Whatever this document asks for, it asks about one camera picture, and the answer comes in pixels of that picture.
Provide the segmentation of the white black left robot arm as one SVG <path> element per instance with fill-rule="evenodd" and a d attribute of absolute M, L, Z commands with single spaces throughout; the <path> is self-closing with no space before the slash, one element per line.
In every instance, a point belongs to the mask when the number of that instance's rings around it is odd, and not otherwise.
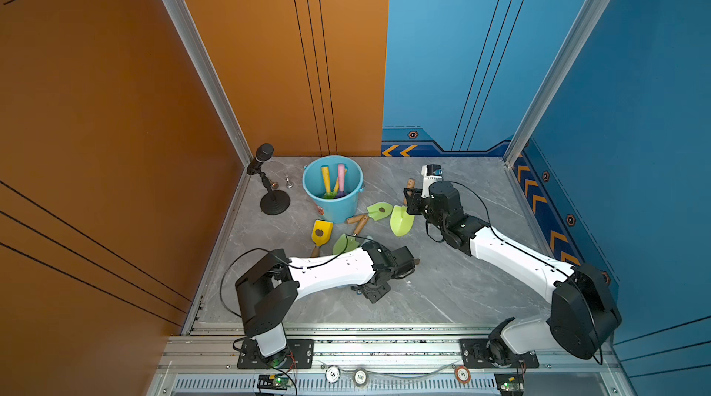
<path fill-rule="evenodd" d="M 293 304 L 311 294 L 350 288 L 377 303 L 391 281 L 413 274 L 420 261 L 407 247 L 390 250 L 372 240 L 350 252 L 318 258 L 288 257 L 283 249 L 264 256 L 235 281 L 244 334 L 266 359 L 288 350 L 283 320 Z"/>

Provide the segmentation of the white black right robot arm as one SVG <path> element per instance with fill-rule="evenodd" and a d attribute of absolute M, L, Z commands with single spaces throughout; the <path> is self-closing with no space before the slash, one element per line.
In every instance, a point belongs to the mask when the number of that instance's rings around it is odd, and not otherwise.
<path fill-rule="evenodd" d="M 497 325 L 487 340 L 490 362 L 512 366 L 525 353 L 561 349 L 603 363 L 603 346 L 622 322 L 605 272 L 588 263 L 559 261 L 505 237 L 490 220 L 464 211 L 458 187 L 450 181 L 431 181 L 423 189 L 407 186 L 407 213 L 424 216 L 442 242 L 501 269 L 550 305 L 548 316 L 508 318 Z"/>

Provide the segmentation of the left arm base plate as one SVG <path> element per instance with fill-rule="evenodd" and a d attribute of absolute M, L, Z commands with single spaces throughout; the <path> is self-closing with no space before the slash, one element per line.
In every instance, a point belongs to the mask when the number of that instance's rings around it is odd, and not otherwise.
<path fill-rule="evenodd" d="M 283 350 L 265 356 L 255 340 L 238 339 L 233 343 L 233 350 L 237 353 L 239 369 L 310 369 L 314 345 L 312 339 L 288 339 Z"/>

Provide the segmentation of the green trowel yellow blue handle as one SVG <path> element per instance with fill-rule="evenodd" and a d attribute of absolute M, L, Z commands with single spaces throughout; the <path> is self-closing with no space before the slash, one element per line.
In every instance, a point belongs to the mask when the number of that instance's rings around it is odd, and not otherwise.
<path fill-rule="evenodd" d="M 336 197 L 337 181 L 338 181 L 338 170 L 337 170 L 337 178 L 336 178 L 336 181 L 335 181 L 335 184 L 334 184 L 334 188 L 333 188 L 333 193 L 331 194 L 334 198 L 337 198 L 337 197 Z"/>

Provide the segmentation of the lime trowel yellow handle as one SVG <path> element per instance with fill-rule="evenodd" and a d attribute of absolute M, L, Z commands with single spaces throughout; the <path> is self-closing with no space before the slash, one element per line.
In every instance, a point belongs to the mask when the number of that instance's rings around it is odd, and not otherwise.
<path fill-rule="evenodd" d="M 324 196 L 330 197 L 333 189 L 331 188 L 331 173 L 330 168 L 326 165 L 320 167 L 321 177 L 324 185 Z"/>

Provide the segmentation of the purple trowel pink handle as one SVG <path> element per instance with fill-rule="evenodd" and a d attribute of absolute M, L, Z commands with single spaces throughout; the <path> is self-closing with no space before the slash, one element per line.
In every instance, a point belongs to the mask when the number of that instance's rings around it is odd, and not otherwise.
<path fill-rule="evenodd" d="M 337 167 L 338 170 L 338 181 L 337 181 L 337 188 L 336 188 L 336 197 L 340 198 L 346 195 L 346 191 L 344 190 L 344 187 L 346 186 L 346 173 L 347 173 L 347 168 L 345 164 L 339 164 Z"/>

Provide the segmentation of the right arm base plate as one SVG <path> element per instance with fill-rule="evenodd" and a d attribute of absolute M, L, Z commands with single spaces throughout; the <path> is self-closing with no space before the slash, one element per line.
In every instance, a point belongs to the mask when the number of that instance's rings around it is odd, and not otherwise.
<path fill-rule="evenodd" d="M 540 366 L 535 353 L 515 355 L 503 342 L 483 338 L 464 338 L 458 341 L 461 358 L 467 368 L 526 368 Z"/>

